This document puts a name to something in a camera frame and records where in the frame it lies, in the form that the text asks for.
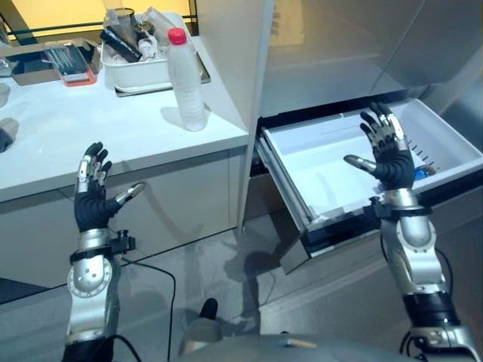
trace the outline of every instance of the drawer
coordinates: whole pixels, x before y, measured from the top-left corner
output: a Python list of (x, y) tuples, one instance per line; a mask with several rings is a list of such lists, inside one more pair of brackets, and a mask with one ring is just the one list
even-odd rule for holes
[[(421, 204), (434, 206), (481, 184), (483, 154), (419, 100), (390, 105), (408, 138), (416, 166), (436, 173), (414, 183)], [(281, 259), (285, 272), (377, 232), (363, 214), (380, 183), (343, 160), (374, 159), (359, 112), (263, 128), (255, 147), (280, 191), (299, 238)]]

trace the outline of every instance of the black foot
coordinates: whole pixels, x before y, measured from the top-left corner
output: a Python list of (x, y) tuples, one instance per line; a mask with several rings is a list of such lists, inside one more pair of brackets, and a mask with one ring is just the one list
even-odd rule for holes
[(217, 318), (218, 302), (215, 298), (208, 298), (199, 312), (200, 318), (207, 318), (214, 321)]

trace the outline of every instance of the white countertop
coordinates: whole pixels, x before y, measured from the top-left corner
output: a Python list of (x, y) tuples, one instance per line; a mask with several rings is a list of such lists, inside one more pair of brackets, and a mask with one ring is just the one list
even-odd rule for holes
[(0, 120), (20, 124), (14, 144), (0, 153), (0, 202), (72, 185), (84, 151), (96, 141), (109, 150), (111, 174), (246, 145), (248, 132), (237, 127), (242, 121), (233, 101), (201, 39), (193, 41), (211, 76), (202, 85), (211, 113), (199, 132), (163, 118), (162, 108), (177, 107), (172, 90), (120, 98), (106, 87), (103, 70), (96, 84), (81, 87), (0, 80), (11, 87)]

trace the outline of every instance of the water bottle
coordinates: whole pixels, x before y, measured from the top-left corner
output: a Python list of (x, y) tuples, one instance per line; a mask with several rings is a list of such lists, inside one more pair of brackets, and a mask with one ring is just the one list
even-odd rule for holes
[(198, 61), (193, 49), (186, 43), (183, 29), (169, 29), (168, 39), (168, 71), (183, 126), (187, 130), (202, 130), (206, 126), (207, 116)]

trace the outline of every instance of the robotic arm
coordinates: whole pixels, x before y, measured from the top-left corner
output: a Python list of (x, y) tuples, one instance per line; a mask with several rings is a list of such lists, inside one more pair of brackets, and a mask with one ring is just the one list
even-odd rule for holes
[(121, 207), (143, 191), (132, 185), (106, 200), (105, 180), (112, 166), (103, 165), (107, 150), (98, 142), (85, 152), (78, 169), (75, 221), (80, 232), (78, 250), (70, 257), (67, 286), (72, 297), (63, 362), (111, 361), (112, 337), (118, 324), (118, 253), (134, 249), (127, 232), (110, 239), (108, 222)]
[(430, 362), (451, 360), (481, 362), (468, 329), (461, 325), (435, 254), (436, 231), (411, 190), (414, 163), (398, 119), (391, 110), (372, 103), (361, 124), (376, 162), (347, 155), (344, 160), (381, 181), (384, 204), (372, 198), (366, 211), (381, 220), (389, 267), (412, 322), (411, 337)]

